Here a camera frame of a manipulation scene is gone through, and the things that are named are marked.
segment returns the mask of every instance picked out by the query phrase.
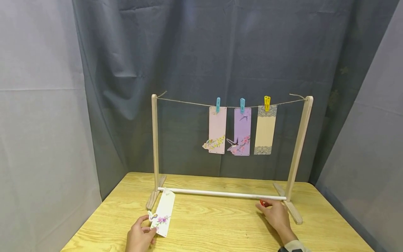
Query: plywood tabletop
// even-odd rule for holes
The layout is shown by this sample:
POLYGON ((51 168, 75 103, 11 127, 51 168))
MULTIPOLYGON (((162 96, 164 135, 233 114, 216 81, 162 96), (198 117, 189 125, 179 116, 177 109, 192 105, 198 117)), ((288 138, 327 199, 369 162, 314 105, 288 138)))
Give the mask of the plywood tabletop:
MULTIPOLYGON (((127 232, 153 185, 152 173, 128 173, 62 249, 124 251, 127 232)), ((279 182, 285 187, 286 182, 279 182)), ((197 190, 277 195, 273 181, 167 175, 164 186, 197 190)), ((308 183, 296 182, 292 201, 304 223, 292 229, 311 251, 373 251, 308 183)), ((157 237, 153 252, 277 251, 280 238, 255 208, 256 200, 177 194, 168 236, 157 237)))

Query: pink bookmark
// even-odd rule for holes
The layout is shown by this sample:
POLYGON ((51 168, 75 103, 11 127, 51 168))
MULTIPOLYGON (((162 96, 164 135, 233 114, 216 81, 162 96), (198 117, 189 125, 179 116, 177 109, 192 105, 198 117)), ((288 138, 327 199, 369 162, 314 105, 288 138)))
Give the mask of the pink bookmark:
POLYGON ((209 153, 224 154, 225 152, 225 127, 226 127, 226 107, 220 107, 216 112, 216 107, 210 107, 208 121, 208 140, 203 144, 203 148, 209 153))
POLYGON ((231 144, 228 150, 235 156, 249 156, 250 154, 251 115, 251 108, 245 108, 243 114, 241 109, 234 109, 234 141, 229 139, 227 141, 231 144))

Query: string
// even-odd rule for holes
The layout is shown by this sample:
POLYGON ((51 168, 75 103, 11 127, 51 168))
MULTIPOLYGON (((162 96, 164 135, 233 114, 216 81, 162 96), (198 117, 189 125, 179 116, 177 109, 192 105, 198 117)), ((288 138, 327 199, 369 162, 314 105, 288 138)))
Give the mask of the string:
MULTIPOLYGON (((160 98, 161 96, 163 96, 165 93, 167 93, 167 91, 165 91, 164 93, 160 94, 157 96, 157 99, 159 100, 165 100, 165 101, 170 101, 170 102, 180 102, 180 103, 187 103, 187 104, 193 104, 193 105, 199 105, 199 106, 206 106, 206 107, 214 107, 215 105, 209 105, 209 104, 202 104, 202 103, 195 103, 195 102, 184 102, 184 101, 179 101, 179 100, 172 100, 172 99, 166 99, 166 98, 160 98)), ((289 94, 291 96, 298 96, 301 97, 302 99, 299 100, 294 100, 294 101, 290 101, 290 102, 281 102, 281 103, 276 103, 276 104, 270 104, 271 106, 274 105, 282 105, 282 104, 287 104, 287 103, 293 103, 293 102, 300 102, 300 101, 305 101, 306 99, 299 95, 299 94, 289 94)), ((240 107, 231 107, 231 106, 226 106, 227 108, 240 108, 240 107)), ((249 106, 249 107, 245 107, 245 108, 257 108, 259 106, 249 106)))

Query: wooden drying rack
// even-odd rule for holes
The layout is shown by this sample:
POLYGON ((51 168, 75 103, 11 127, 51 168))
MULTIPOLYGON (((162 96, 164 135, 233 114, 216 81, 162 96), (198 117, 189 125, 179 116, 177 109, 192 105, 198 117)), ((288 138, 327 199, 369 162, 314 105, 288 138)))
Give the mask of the wooden drying rack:
MULTIPOLYGON (((168 189, 175 193, 184 193, 184 194, 200 194, 210 196, 227 196, 227 197, 252 198, 252 199, 269 198, 273 200, 281 200, 284 202, 284 205, 287 207, 295 223, 297 223, 298 225, 302 224, 302 217, 295 208, 294 204, 291 202, 291 193, 295 182, 295 176, 298 170, 299 160, 301 158, 302 147, 305 140, 306 130, 308 128, 308 122, 309 117, 311 115, 313 102, 314 102, 313 96, 306 96, 304 99, 301 122, 299 123, 297 140, 295 143, 293 159, 291 161, 290 173, 288 175, 287 187, 285 188, 285 191, 279 184, 273 183, 273 186, 276 189, 279 196, 201 191, 201 190, 181 189, 181 188, 168 188, 168 189)), ((160 176, 159 171, 158 113, 157 113, 156 94, 151 95, 151 105, 152 105, 152 135, 153 135, 153 149, 154 149, 154 191, 151 193, 150 198, 147 201, 146 208, 148 210, 151 210, 153 208, 157 200, 158 194, 164 190, 163 185, 166 179, 165 175, 160 176)))

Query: wooden post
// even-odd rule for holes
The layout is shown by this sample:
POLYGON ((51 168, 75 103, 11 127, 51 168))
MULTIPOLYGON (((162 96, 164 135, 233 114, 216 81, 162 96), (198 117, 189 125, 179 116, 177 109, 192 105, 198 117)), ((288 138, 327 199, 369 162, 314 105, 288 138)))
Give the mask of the wooden post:
POLYGON ((299 159, 301 158, 303 142, 305 140, 306 130, 308 128, 309 117, 311 116, 312 105, 314 103, 314 98, 312 96, 307 96, 305 99, 293 159, 291 161, 290 173, 288 175, 287 187, 285 189, 285 197, 287 198, 287 202, 291 201, 291 193, 295 182, 295 176, 297 175, 299 159))
POLYGON ((160 173, 159 155, 158 155, 158 112, 157 112, 157 95, 151 95, 152 110, 152 145, 154 150, 154 191, 158 191, 158 177, 160 173))

